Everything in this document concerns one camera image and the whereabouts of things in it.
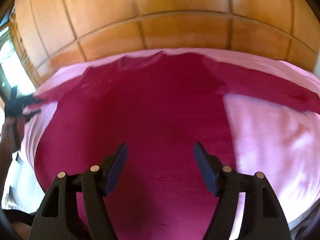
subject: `red cloth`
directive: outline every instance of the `red cloth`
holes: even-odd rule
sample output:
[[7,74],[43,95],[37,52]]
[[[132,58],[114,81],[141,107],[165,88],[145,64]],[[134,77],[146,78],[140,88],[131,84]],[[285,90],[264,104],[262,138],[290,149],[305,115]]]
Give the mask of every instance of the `red cloth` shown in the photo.
[[192,53],[124,57],[42,95],[58,106],[36,151],[37,179],[47,190],[58,172],[84,172],[125,141],[127,163],[105,199],[119,239],[202,239],[217,199],[192,149],[200,141],[235,168],[222,100],[231,92],[320,113],[316,93],[270,74]]

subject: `light pink cloth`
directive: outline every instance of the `light pink cloth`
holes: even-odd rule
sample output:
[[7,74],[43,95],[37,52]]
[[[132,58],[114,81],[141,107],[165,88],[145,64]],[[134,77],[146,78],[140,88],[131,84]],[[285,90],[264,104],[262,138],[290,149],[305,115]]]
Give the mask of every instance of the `light pink cloth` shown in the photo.
[[[80,76],[89,66],[113,62],[124,55],[146,57],[159,49],[131,52],[61,68],[36,94]],[[251,54],[218,49],[164,49],[168,55],[195,52],[217,61],[256,69],[292,81],[320,94],[320,80],[292,64]],[[229,94],[224,98],[232,132],[238,172],[266,174],[276,192],[287,221],[295,220],[320,198],[320,116],[288,107]],[[33,167],[36,147],[52,119],[57,104],[42,106],[42,113],[26,125],[20,156]],[[237,238],[243,214],[243,195],[231,239]]]

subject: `black object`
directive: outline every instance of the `black object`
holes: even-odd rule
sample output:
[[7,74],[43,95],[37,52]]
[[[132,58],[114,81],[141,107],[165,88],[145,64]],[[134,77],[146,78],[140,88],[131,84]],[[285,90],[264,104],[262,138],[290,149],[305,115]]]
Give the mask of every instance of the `black object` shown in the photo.
[[[31,104],[42,102],[42,100],[36,99],[33,97],[33,95],[28,95],[24,97],[17,98],[17,92],[18,87],[12,87],[11,88],[11,95],[10,100],[7,101],[4,105],[4,116],[5,118],[8,116],[12,117],[18,117],[18,116],[24,116],[26,118],[26,122],[29,122],[30,119],[35,115],[41,112],[41,110],[36,110],[31,112],[30,114],[23,115],[23,109],[26,106],[29,106]],[[17,122],[13,125],[13,136],[14,140],[10,140],[10,142],[14,142],[15,145],[11,146],[11,149],[15,152],[20,149],[21,142],[19,139],[18,131],[17,131]]]
[[203,240],[229,239],[240,192],[245,192],[245,203],[239,240],[291,240],[283,210],[262,172],[250,176],[223,166],[201,143],[195,145],[194,156],[207,189],[219,197]]
[[[83,174],[60,172],[36,213],[29,240],[118,240],[102,198],[115,189],[127,155],[123,143],[100,166]],[[240,192],[246,196],[238,240],[291,240],[279,201],[262,172],[254,176],[237,173],[207,154],[200,143],[194,147],[194,156],[207,189],[219,197],[203,240],[229,239]],[[79,220],[76,192],[83,192],[90,233]],[[3,216],[0,212],[0,235],[6,240],[21,240]]]
[[[36,213],[29,240],[118,240],[102,197],[115,189],[127,156],[123,143],[100,166],[92,166],[83,174],[60,172]],[[83,192],[90,236],[79,220],[76,192]]]
[[36,215],[35,213],[28,214],[18,209],[3,209],[2,211],[11,224],[14,222],[21,222],[32,226],[33,220],[35,219]]
[[296,240],[318,240],[320,236],[320,211],[311,220],[310,224],[301,228],[297,233]]

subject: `clamp jaw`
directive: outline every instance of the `clamp jaw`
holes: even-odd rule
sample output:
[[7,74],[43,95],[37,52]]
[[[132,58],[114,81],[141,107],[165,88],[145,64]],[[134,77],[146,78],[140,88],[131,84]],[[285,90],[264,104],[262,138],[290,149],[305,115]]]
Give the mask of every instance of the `clamp jaw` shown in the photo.
[[194,157],[207,189],[219,197],[203,240],[229,239],[240,192],[245,192],[245,203],[238,240],[291,240],[279,200],[262,172],[251,176],[223,166],[201,143],[195,145]]
[[[82,174],[59,172],[36,213],[29,240],[118,240],[103,197],[115,189],[127,156],[123,143],[114,155]],[[282,208],[262,172],[240,174],[223,166],[200,143],[194,147],[194,157],[207,189],[219,198],[203,240],[229,240],[240,192],[246,195],[237,240],[291,240]],[[89,232],[78,216],[76,192],[83,193]],[[22,240],[2,211],[0,232],[6,239]]]
[[[36,213],[29,240],[118,240],[102,197],[115,189],[127,156],[123,143],[82,174],[59,172]],[[90,234],[80,223],[76,192],[83,192]]]

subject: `metal rivet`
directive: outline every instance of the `metal rivet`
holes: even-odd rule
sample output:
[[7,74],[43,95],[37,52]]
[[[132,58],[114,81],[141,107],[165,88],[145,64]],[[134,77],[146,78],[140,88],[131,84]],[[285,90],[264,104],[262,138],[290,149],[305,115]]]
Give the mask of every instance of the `metal rivet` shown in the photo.
[[62,179],[65,175],[66,175],[66,173],[64,171],[61,171],[58,173],[58,178]]
[[262,172],[257,172],[257,177],[259,179],[263,179],[264,178],[264,174]]
[[230,166],[223,166],[223,171],[225,171],[225,172],[231,172],[232,171],[232,169],[231,169],[231,167]]
[[91,166],[90,171],[95,172],[95,171],[98,171],[99,169],[100,169],[100,167],[98,165],[93,165],[93,166]]

